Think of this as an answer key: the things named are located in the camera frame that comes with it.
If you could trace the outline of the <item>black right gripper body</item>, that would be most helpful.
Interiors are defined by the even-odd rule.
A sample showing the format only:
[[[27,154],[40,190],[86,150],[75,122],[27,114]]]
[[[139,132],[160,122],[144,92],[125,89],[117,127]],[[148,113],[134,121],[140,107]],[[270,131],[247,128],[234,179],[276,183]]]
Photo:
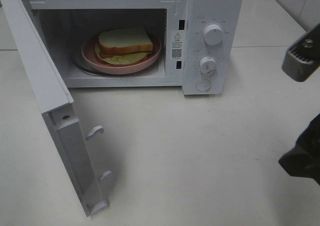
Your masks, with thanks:
[[[295,146],[280,159],[280,166],[293,177],[320,182],[320,116],[317,115],[298,137]]]

